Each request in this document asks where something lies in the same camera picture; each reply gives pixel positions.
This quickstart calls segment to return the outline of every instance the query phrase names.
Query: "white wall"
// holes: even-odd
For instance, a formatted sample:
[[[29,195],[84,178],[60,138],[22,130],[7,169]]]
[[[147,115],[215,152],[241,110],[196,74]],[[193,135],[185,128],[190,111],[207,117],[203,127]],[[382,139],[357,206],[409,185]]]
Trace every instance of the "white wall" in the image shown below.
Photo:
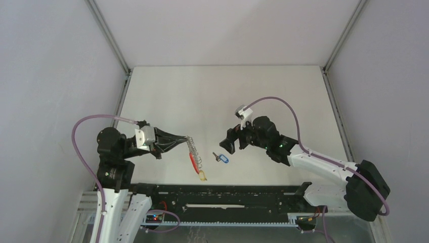
[[[427,242],[429,2],[372,0],[330,70],[358,160],[392,193],[393,240]]]
[[[135,66],[325,65],[359,0],[98,0]]]
[[[83,0],[0,4],[1,242],[66,242],[92,179],[71,144],[115,110],[124,73]],[[95,137],[77,141],[92,168]]]

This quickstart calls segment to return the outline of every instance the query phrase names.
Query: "key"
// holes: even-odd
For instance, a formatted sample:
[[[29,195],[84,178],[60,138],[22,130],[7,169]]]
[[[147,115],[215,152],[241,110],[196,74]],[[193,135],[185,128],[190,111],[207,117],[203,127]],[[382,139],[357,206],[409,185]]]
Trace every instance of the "key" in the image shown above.
[[[215,154],[215,152],[213,152],[213,155],[216,157],[216,161],[221,161],[221,158],[219,158],[219,156],[217,156],[217,155]]]

